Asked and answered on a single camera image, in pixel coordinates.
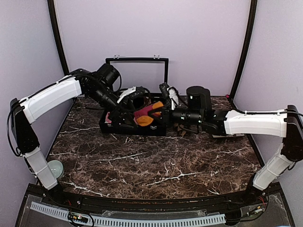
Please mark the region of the maroon purple orange striped sock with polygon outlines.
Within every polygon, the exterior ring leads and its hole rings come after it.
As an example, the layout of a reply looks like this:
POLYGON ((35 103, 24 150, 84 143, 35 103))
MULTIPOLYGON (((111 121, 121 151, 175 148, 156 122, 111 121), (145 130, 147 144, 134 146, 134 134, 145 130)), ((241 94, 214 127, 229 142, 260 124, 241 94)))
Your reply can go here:
POLYGON ((163 103, 158 101, 156 103, 150 104, 138 111, 134 112, 134 120, 135 122, 142 127, 148 126, 153 122, 153 118, 148 116, 148 112, 160 107, 163 107, 163 103))

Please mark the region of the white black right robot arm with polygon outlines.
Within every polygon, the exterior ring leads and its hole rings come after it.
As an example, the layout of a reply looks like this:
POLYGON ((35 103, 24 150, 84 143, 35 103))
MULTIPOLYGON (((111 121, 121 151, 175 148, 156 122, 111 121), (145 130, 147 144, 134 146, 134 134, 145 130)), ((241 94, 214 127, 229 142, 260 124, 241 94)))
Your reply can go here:
POLYGON ((269 112, 214 110, 210 91, 201 86, 191 86, 186 90, 187 107, 180 108, 177 105, 178 93, 171 93, 175 90, 174 87, 163 83, 160 90, 168 104, 148 111, 148 116, 159 123, 196 125, 203 131, 220 137, 260 134, 283 139, 271 159, 253 176, 250 188, 242 194, 241 200, 246 205, 252 205, 259 199, 260 191, 265 190, 290 165, 303 159, 303 122, 294 105, 269 112))

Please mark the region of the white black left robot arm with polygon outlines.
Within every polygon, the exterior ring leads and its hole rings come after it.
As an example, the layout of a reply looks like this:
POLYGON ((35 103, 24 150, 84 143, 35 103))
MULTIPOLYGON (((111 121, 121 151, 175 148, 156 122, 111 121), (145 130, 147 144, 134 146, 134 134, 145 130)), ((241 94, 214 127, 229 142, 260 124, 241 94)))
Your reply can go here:
POLYGON ((7 133, 12 133, 17 143, 13 152, 17 157, 24 157, 33 175, 46 190, 50 190, 48 198, 56 206, 63 206, 67 196, 55 188, 57 178, 41 152, 32 123, 60 104, 84 95, 107 109, 112 123, 120 124, 121 120, 128 118, 136 126, 130 116, 133 109, 126 102, 126 98, 136 92, 136 87, 127 88, 119 95, 112 90, 119 77, 121 74, 110 64, 103 64, 95 72, 78 69, 28 97, 21 100, 15 98, 10 102, 7 133))

